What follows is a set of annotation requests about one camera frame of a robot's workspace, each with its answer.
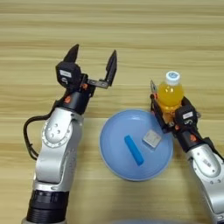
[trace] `white bottle cap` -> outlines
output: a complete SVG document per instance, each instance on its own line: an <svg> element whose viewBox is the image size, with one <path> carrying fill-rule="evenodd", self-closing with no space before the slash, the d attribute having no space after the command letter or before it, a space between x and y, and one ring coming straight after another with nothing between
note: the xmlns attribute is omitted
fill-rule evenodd
<svg viewBox="0 0 224 224"><path fill-rule="evenodd" d="M177 86L179 84L180 75L177 72L170 71L165 76L165 82L171 86Z"/></svg>

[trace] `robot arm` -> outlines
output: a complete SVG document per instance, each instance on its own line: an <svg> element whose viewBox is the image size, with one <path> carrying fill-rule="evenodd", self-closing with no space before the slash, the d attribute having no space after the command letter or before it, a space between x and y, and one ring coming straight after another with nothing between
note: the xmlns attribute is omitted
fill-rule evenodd
<svg viewBox="0 0 224 224"><path fill-rule="evenodd" d="M28 213L22 224L66 224L69 192L74 180L76 153L81 140L82 123L89 98L96 87L108 88L116 74L116 51L107 65L105 80L90 80L74 64L78 45L56 66L58 82L66 88L46 116L29 119L24 125L24 139L33 159L37 159ZM27 136L30 122L47 119L42 129L42 147L38 153Z"/></svg>
<svg viewBox="0 0 224 224"><path fill-rule="evenodd" d="M151 111L164 133L171 132L186 153L187 161L199 183L214 224L224 223L224 160L210 138L202 138L197 122L200 114L184 97L175 111L173 122L165 123L157 104L157 88L151 82Z"/></svg>

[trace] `orange juice bottle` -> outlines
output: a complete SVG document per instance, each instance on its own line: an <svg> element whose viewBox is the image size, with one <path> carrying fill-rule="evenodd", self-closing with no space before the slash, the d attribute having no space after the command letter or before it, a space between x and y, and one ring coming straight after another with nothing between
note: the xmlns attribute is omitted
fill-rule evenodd
<svg viewBox="0 0 224 224"><path fill-rule="evenodd" d="M179 73L170 71L166 74L165 81L158 86L157 103L166 123L172 121L175 110L181 106L184 98L184 90L179 82Z"/></svg>

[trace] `small cube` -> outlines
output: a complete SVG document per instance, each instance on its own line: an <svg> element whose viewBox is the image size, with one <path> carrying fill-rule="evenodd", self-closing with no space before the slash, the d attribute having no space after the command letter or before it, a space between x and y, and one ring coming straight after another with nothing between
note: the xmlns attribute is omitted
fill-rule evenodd
<svg viewBox="0 0 224 224"><path fill-rule="evenodd" d="M153 148L156 148L161 141L162 137L154 130L150 129L143 137L143 140Z"/></svg>

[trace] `wood grain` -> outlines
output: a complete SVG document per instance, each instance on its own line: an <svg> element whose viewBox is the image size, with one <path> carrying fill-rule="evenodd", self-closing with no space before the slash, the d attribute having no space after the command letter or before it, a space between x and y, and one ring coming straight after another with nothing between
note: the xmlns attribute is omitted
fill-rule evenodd
<svg viewBox="0 0 224 224"><path fill-rule="evenodd" d="M182 74L185 94L202 113L199 128L224 154L224 2L152 0L0 1L0 219L20 223L32 190L34 163L22 128L49 111L63 93L55 65L79 43L78 63L96 79L114 49L115 85L97 90L85 114L84 137L67 212L69 223L167 219L209 223L200 193L177 144L168 169L131 183L102 162L102 125L122 109L148 109L149 84L169 70ZM31 128L40 146L42 123Z"/></svg>

